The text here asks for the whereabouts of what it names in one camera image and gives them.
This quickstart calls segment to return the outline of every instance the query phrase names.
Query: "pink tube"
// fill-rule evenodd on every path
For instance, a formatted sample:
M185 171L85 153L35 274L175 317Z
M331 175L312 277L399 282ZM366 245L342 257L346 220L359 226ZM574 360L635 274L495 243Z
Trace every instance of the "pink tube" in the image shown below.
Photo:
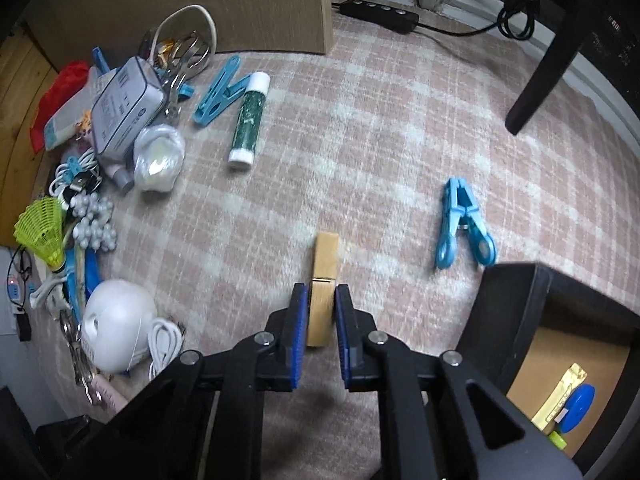
M107 406L116 413L124 408L129 402L122 394L111 386L111 383L107 379L100 374L94 376L94 379L91 381L91 386L96 392L101 394L104 402L107 403Z

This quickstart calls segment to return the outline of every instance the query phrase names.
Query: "white box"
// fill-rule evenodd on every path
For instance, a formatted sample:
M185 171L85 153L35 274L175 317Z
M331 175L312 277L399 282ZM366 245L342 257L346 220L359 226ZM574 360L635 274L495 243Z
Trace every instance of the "white box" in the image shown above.
M91 110L95 152L124 161L140 130L155 118L165 99L153 68L139 57L129 58Z

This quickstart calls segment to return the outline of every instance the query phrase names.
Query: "red plastic bag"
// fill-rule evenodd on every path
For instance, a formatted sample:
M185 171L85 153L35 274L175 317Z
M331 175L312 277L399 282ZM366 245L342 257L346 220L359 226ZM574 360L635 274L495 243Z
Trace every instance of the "red plastic bag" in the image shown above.
M89 79L89 65L84 61L73 61L65 66L49 90L41 97L38 113L31 125L31 147L33 153L44 148L44 126L60 107L76 95Z

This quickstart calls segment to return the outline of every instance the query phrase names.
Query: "black chair leg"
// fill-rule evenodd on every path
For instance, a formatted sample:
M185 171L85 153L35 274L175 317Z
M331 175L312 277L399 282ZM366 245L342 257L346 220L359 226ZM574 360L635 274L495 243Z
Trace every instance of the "black chair leg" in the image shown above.
M591 32L591 23L596 19L596 0L574 0L574 5L565 14L545 56L507 113L504 125L513 135L519 133L560 81L564 71L578 54L582 42Z
M581 15L583 12L583 9L575 9L566 14L545 56L507 113L504 125L513 135L519 133L556 83L562 79L564 71L571 65L582 42L590 33L591 28Z

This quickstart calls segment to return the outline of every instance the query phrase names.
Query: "pink plaid carpet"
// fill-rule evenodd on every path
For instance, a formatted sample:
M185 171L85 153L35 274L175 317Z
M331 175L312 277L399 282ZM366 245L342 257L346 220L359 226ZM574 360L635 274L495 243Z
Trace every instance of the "pink plaid carpet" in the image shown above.
M271 75L249 174L225 164L239 104L207 128L190 121L228 55L192 81L182 174L169 196L115 199L105 278L151 291L187 327L185 348L222 351L287 306L310 278L316 231L334 231L356 307L437 354L456 345L481 277L462 238L452 268L433 272L442 186L463 176L499 261L541 260L640 312L640 166L591 101L561 82L512 137L504 117L536 65L516 44L399 36L335 13L334 29L328 56L241 54L239 75ZM63 407L106 418L73 384L57 323L34 317ZM335 344L308 352L300 388L267 396L265 478L365 479L378 466L375 396L347 394L338 366ZM131 397L146 374L116 387Z

